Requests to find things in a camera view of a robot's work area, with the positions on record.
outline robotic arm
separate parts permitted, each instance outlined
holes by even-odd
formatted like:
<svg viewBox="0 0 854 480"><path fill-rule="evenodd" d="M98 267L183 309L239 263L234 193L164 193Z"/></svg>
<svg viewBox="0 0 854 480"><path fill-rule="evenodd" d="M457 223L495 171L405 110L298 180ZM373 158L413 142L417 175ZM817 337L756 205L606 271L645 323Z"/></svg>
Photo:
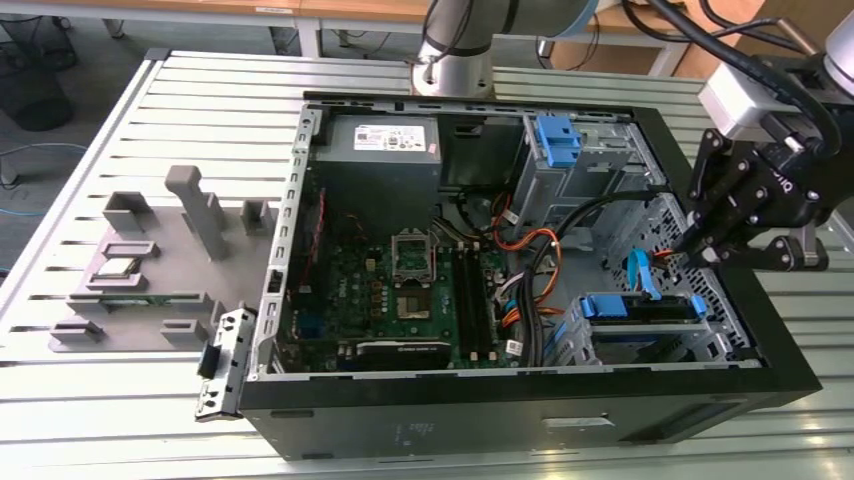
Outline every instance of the robotic arm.
<svg viewBox="0 0 854 480"><path fill-rule="evenodd" d="M700 94L717 128L704 134L687 192L690 228L674 249L695 266L824 270L828 254L816 227L854 195L854 12L829 37L826 52L789 21L766 20L789 40L765 32L752 36L772 37L805 57L761 60L716 38L750 27L710 15L728 27L713 35L667 0L649 3L685 34L670 38L693 41L722 60ZM490 96L493 35L571 35L595 7L590 0L435 0L413 69L417 92ZM709 14L708 0L704 7ZM790 234L762 249L750 247L772 228Z"/></svg>

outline metal case frame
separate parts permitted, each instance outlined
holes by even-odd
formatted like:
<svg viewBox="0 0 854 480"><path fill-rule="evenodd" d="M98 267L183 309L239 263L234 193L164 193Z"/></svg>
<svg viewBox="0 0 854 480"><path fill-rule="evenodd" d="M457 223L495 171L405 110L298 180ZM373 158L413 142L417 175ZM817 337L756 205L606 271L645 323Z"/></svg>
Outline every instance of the metal case frame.
<svg viewBox="0 0 854 480"><path fill-rule="evenodd" d="M306 99L337 100L354 108L374 102L395 105L415 100L426 109L453 103L487 112L530 111L535 107L626 114L645 137L682 210L687 210L691 170L654 109L333 93L307 93ZM301 125L295 168L306 168L301 162L306 160L310 140L311 131ZM287 195L299 198L301 182L298 177L291 180L295 183L289 186ZM290 245L275 244L274 252L278 247L290 251ZM274 253L271 264L285 270L287 258L279 258L277 263L277 257ZM626 369L571 376L437 375L358 381L345 376L294 382L267 381L250 372L240 411L279 453L294 459L677 442L741 413L781 406L821 389L754 273L720 267L716 274L762 353L765 368ZM268 326L263 318L270 313L260 312L256 334ZM254 357L258 355L258 351L252 352ZM578 422L562 423L567 418ZM602 424L617 424L626 432L617 442L613 435L598 433L602 430L585 432L582 423L595 419ZM289 439L295 435L306 448L290 445Z"/></svg>

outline blue cable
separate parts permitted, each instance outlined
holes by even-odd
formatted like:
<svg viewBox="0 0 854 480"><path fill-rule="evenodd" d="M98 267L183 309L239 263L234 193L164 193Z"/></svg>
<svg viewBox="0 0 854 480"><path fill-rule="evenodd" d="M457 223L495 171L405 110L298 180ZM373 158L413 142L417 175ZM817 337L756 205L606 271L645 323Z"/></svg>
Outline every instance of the blue cable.
<svg viewBox="0 0 854 480"><path fill-rule="evenodd" d="M43 217L47 212L16 212L15 210L0 208L0 213L15 215L16 217Z"/></svg>

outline blue drive bracket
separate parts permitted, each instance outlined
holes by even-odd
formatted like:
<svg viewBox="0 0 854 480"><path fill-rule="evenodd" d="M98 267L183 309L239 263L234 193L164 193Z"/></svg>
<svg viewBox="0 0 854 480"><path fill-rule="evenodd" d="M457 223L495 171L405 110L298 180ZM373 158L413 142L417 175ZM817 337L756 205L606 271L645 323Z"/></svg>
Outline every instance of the blue drive bracket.
<svg viewBox="0 0 854 480"><path fill-rule="evenodd" d="M546 163L550 167L573 167L582 153L582 134L575 131L567 117L539 115L537 133L546 149Z"/></svg>
<svg viewBox="0 0 854 480"><path fill-rule="evenodd" d="M653 300L661 300L662 294L655 289L655 280L653 279L650 254L642 248L633 248L627 263L629 290L635 290L639 279L641 289L650 294Z"/></svg>

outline aluminum slotted table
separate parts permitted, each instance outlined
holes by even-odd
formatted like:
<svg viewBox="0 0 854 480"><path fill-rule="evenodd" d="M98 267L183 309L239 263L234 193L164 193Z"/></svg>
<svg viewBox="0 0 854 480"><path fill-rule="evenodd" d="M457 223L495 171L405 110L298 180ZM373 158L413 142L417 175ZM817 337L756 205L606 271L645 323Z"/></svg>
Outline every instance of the aluminum slotted table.
<svg viewBox="0 0 854 480"><path fill-rule="evenodd" d="M8 478L186 478L343 472L366 478L720 480L854 476L854 257L820 235L824 273L762 273L825 390L677 445L453 455L414 463L286 463L244 420L194 422L196 353L54 353L47 329L75 288L116 190L176 205L172 164L196 165L223 205L273 202L289 178L305 90L409 91L401 63L172 52L146 60L0 290L0 458ZM712 125L690 80L497 68L501 99L629 104L662 111L689 158ZM836 228L836 231L850 229ZM38 467L16 472L18 467Z"/></svg>

